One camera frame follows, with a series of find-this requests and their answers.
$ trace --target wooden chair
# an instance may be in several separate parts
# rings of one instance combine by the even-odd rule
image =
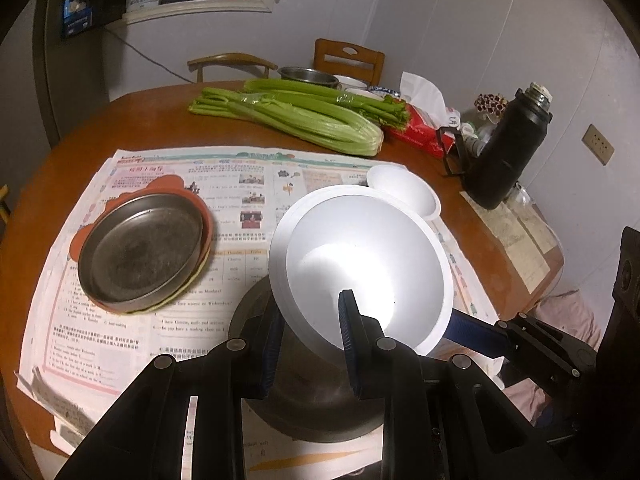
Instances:
[[[372,68],[366,68],[356,64],[327,61],[324,56],[334,56],[359,61],[372,65]],[[316,40],[316,52],[314,54],[314,68],[316,70],[321,70],[328,74],[346,75],[366,81],[370,85],[377,85],[380,83],[380,75],[382,74],[384,63],[385,54],[383,52],[369,50],[363,46],[344,43],[342,41],[331,41],[323,38]]]
[[[215,56],[201,57],[199,59],[192,59],[187,61],[187,66],[190,72],[197,70],[197,83],[202,83],[202,69],[210,65],[223,65],[223,66],[263,66],[264,77],[269,77],[269,69],[277,70],[278,66],[271,61],[262,59],[260,57],[252,56],[251,54],[242,54],[241,52],[227,52],[226,54],[216,54]]]
[[[9,194],[9,188],[5,184],[0,188],[0,218],[2,221],[7,224],[9,223],[9,208],[4,203],[5,197]]]

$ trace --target small white bowl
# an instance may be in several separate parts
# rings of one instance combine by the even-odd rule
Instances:
[[[300,341],[341,367],[344,289],[418,354],[436,346],[451,316],[451,271],[436,235],[403,202],[368,187],[329,186],[298,200],[274,232],[269,279]]]
[[[343,89],[347,88],[366,88],[367,84],[360,79],[356,79],[354,77],[348,77],[345,75],[334,75],[334,77],[340,81]]]
[[[442,205],[436,192],[423,179],[403,166],[373,166],[367,171],[367,185],[401,200],[427,222],[440,216]]]

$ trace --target window sill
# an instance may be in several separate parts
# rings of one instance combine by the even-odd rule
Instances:
[[[113,30],[131,25],[132,23],[146,22],[146,20],[178,16],[180,14],[235,10],[245,12],[271,12],[271,7],[263,0],[194,0],[190,2],[175,2],[125,12],[119,20],[107,25],[107,28]]]

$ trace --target power outlet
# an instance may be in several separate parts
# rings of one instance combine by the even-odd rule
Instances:
[[[591,150],[591,153],[596,156],[603,166],[607,165],[611,160],[611,155],[613,155],[615,151],[611,143],[605,139],[604,135],[601,134],[593,124],[590,124],[587,128],[582,142],[584,142],[585,146]]]

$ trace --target round table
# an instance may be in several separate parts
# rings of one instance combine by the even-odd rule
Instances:
[[[156,88],[125,95],[64,137],[24,187],[0,245],[0,370],[17,418],[34,444],[60,453],[49,439],[53,417],[18,391],[14,370],[31,298],[49,248],[91,177],[116,149],[180,146],[259,146],[327,152],[276,130],[187,112],[203,86],[239,89],[241,82]],[[529,310],[562,266],[559,249],[545,259],[547,277],[529,294],[501,243],[460,196],[460,181],[445,178],[442,162],[396,138],[383,143],[378,160],[404,164],[438,193],[442,219],[473,265],[501,319]],[[14,431],[19,432],[17,423]]]

